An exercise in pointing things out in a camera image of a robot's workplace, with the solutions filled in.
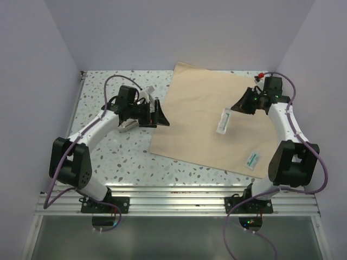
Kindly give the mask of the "clear plastic packet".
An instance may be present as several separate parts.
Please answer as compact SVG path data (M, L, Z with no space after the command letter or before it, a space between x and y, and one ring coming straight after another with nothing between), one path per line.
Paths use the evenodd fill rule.
M224 108L219 123L217 125L216 133L225 134L228 128L229 120L232 114L232 110L230 108Z

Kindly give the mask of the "beige cloth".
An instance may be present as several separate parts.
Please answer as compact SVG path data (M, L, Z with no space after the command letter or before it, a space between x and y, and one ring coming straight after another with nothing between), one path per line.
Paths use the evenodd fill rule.
M170 126L159 126L150 152L164 157L264 178L277 148L277 133L264 111L232 112L225 134L216 133L224 108L233 106L254 77L217 72L178 62L161 107ZM255 169L245 167L252 152L261 156Z

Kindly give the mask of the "green white packet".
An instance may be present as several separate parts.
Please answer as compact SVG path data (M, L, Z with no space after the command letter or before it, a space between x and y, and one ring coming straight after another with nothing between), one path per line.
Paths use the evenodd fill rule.
M245 167L253 171L260 158L261 156L258 152L252 152L245 162Z

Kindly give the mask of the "stainless steel tray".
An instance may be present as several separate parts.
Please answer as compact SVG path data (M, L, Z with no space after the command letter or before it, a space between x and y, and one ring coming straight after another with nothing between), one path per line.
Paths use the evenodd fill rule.
M130 131L136 127L139 126L139 123L137 120L129 119L127 121L124 121L121 125L118 126L119 133L124 133L127 131Z

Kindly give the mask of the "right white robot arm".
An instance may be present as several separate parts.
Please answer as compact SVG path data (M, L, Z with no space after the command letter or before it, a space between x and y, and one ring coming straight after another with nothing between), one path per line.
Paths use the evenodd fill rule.
M255 212L261 201L270 200L281 191L299 192L313 176L316 163L321 160L319 146L303 135L293 114L294 98L282 93L285 75L276 72L260 73L256 85L248 87L232 111L254 115L262 110L270 118L278 137L277 149L271 158L267 176L257 184L250 184L242 195L242 208Z

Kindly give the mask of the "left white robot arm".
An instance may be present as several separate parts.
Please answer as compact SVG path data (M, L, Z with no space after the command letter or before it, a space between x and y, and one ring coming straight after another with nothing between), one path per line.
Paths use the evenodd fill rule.
M152 97L154 88L138 90L121 86L116 96L107 100L97 116L83 129L68 138L53 142L49 175L53 181L69 185L93 198L98 211L108 212L113 200L107 195L108 188L92 173L91 152L113 130L120 129L129 121L139 127L156 128L169 126L160 102Z

